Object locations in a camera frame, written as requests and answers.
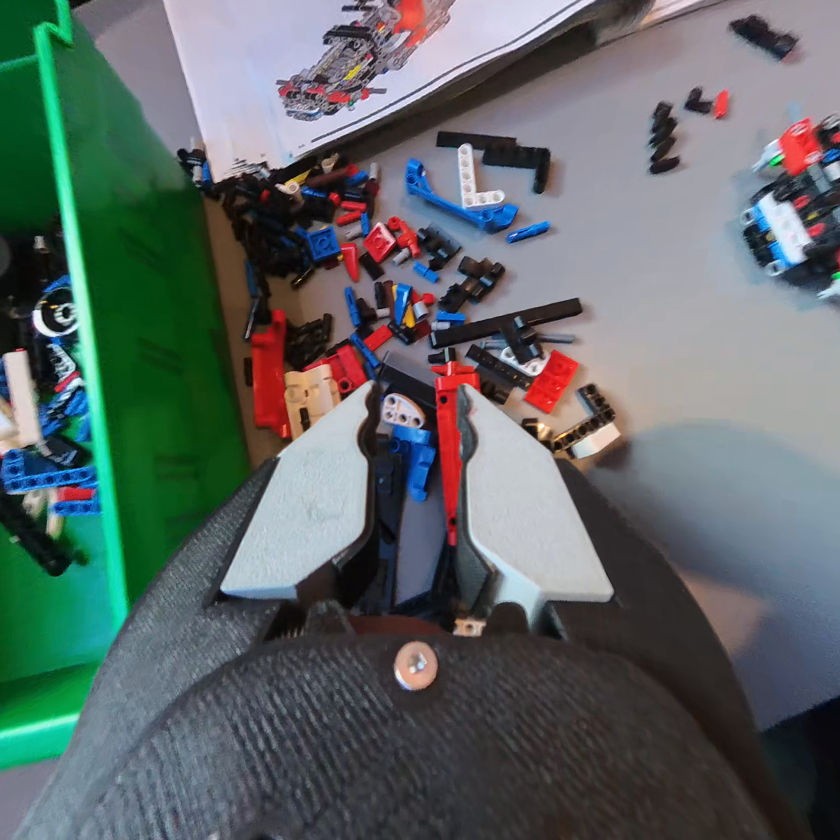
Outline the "heap of tyres and beams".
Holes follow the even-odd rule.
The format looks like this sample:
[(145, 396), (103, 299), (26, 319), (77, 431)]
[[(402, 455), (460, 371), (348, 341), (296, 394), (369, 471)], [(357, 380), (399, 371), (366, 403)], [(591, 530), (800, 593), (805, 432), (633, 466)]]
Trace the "heap of tyres and beams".
[(0, 245), (2, 530), (59, 578), (86, 562), (66, 522), (101, 513), (65, 229), (56, 217)]

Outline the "black L-beam with white brick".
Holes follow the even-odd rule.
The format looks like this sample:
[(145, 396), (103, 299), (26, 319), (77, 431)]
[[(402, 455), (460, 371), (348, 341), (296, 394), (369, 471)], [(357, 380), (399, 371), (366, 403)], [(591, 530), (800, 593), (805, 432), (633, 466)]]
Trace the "black L-beam with white brick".
[(569, 460), (595, 457), (621, 438), (616, 411), (595, 383), (583, 385), (576, 396), (586, 417), (551, 439), (553, 455)]

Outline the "green plastic bin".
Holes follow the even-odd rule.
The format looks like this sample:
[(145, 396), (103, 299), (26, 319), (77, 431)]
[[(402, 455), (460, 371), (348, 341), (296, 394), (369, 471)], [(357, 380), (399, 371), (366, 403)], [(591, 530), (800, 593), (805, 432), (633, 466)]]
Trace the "green plastic bin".
[(205, 208), (68, 2), (2, 2), (2, 235), (59, 217), (100, 515), (2, 532), (2, 770), (59, 756), (131, 606), (248, 471)]

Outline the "long black beam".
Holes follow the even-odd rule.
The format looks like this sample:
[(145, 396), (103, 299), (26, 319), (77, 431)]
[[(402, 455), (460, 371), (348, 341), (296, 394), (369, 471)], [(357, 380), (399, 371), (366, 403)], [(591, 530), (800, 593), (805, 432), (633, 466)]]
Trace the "long black beam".
[(429, 348), (437, 352), (467, 341), (485, 340), (497, 334), (507, 324), (521, 320), (528, 327), (579, 317), (583, 305), (577, 298), (548, 303), (542, 306), (500, 313), (490, 319), (464, 322), (453, 327), (437, 329), (429, 334)]

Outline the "white L-shaped beam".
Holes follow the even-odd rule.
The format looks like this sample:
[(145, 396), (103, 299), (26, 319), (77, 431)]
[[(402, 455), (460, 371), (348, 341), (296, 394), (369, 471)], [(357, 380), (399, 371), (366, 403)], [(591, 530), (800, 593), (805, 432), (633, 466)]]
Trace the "white L-shaped beam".
[(467, 212), (492, 210), (506, 205), (506, 194), (500, 189), (481, 191), (476, 179), (474, 149), (469, 142), (457, 147), (457, 173), (460, 205)]

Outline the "black double connector piece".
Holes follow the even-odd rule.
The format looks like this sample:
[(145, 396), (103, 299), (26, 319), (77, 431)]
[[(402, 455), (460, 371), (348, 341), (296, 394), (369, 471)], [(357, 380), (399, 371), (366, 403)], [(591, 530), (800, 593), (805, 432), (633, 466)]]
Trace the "black double connector piece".
[(770, 23), (758, 14), (731, 19), (728, 30), (775, 61), (784, 61), (800, 44), (798, 35), (772, 28)]

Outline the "open instruction booklet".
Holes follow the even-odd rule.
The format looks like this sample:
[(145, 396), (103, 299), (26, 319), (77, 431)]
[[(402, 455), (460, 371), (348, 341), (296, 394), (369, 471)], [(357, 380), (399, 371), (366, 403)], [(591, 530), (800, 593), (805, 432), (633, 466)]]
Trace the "open instruction booklet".
[(574, 28), (595, 44), (712, 5), (600, 0), (164, 2), (217, 179), (282, 168), (474, 88)]

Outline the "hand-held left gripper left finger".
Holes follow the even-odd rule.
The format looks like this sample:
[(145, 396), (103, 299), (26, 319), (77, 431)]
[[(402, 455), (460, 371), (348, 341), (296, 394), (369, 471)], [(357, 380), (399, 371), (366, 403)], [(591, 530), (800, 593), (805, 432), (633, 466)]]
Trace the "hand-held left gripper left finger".
[(247, 600), (352, 604), (376, 565), (374, 382), (303, 432), (276, 459), (233, 544), (220, 593)]

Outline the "blue curved panel piece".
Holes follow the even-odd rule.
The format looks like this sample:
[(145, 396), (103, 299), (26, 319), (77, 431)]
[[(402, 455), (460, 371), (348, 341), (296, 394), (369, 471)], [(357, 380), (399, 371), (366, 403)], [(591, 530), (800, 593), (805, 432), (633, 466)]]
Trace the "blue curved panel piece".
[(485, 235), (506, 231), (516, 219), (520, 207), (502, 203), (499, 207), (464, 208), (434, 193), (430, 187), (425, 165), (420, 159), (409, 158), (404, 170), (404, 189), (408, 196), (422, 200), (425, 205), (457, 217)]

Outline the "long black flat tile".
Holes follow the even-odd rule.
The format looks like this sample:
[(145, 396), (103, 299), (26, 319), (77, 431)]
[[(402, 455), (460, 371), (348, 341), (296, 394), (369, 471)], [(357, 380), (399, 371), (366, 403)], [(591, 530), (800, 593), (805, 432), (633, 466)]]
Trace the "long black flat tile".
[(511, 149), (516, 147), (516, 138), (485, 133), (446, 131), (441, 130), (436, 135), (437, 149), (458, 149), (460, 145), (471, 145), (474, 151), (490, 149)]

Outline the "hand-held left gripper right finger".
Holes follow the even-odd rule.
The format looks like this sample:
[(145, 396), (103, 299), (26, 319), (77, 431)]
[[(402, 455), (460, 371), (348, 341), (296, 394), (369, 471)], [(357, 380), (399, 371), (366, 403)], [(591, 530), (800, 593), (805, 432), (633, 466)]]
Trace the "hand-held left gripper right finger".
[(609, 604), (614, 586), (546, 446), (472, 385), (457, 389), (457, 432), (455, 576), (469, 614), (514, 604), (534, 630), (546, 604)]

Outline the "long red panel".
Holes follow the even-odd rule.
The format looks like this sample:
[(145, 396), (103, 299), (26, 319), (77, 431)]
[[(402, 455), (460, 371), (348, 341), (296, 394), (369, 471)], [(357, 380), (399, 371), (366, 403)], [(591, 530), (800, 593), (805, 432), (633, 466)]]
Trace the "long red panel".
[(439, 443), (439, 471), (443, 483), (446, 543), (457, 546), (457, 509), (460, 488), (460, 432), (457, 429), (457, 392), (460, 385), (479, 389), (479, 376), (472, 366), (450, 361), (432, 366), (436, 373), (436, 425)]

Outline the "pile of building bricks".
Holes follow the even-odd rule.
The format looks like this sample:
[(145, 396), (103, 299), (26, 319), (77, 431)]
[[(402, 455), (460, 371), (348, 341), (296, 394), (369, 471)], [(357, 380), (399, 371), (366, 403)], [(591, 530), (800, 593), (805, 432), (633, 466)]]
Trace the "pile of building bricks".
[[(467, 306), (485, 301), (507, 270), (488, 257), (464, 256), (460, 243), (432, 222), (411, 226), (401, 215), (376, 221), (381, 179), (374, 163), (360, 170), (334, 154), (315, 165), (303, 163), (292, 177), (252, 165), (215, 182), (203, 149), (180, 149), (177, 158), (194, 186), (220, 205), (245, 252), (243, 341), (250, 347), (252, 334), (266, 331), (271, 310), (278, 310), (271, 305), (269, 278), (283, 278), (297, 291), (318, 270), (343, 268), (352, 282), (343, 289), (350, 336), (332, 341), (329, 312), (304, 324), (285, 315), (285, 373), (329, 364), (341, 401), (373, 380), (381, 383), (383, 397), (392, 392), (409, 397), (425, 413), (423, 429), (436, 432), (434, 466), (441, 467), (432, 366), (451, 361), (472, 366), (478, 390), (504, 404), (511, 390), (525, 397), (553, 345), (574, 341), (539, 333), (555, 322), (528, 327), (516, 319), (488, 338), (430, 350), (429, 334), (469, 322)], [(380, 264), (362, 245), (378, 222), (397, 240), (397, 249)], [(304, 231), (324, 226), (334, 228), (341, 257), (315, 264)], [(243, 380), (252, 392), (252, 348), (243, 359)]]

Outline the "short red panel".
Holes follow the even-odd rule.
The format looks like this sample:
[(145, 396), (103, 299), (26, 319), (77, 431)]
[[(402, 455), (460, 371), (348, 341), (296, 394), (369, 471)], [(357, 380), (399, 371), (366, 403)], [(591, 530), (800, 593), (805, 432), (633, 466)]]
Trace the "short red panel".
[(254, 424), (287, 441), (292, 432), (285, 403), (285, 338), (285, 312), (271, 310), (266, 331), (250, 338), (250, 368)]

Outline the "red flat plate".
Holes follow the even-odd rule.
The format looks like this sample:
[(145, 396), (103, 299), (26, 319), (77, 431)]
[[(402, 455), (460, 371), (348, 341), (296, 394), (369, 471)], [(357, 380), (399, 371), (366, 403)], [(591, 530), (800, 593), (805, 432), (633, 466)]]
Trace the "red flat plate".
[(544, 415), (551, 415), (555, 406), (560, 403), (563, 392), (572, 383), (577, 369), (577, 361), (553, 350), (548, 355), (542, 371), (532, 380), (532, 385), (527, 389), (523, 403)]

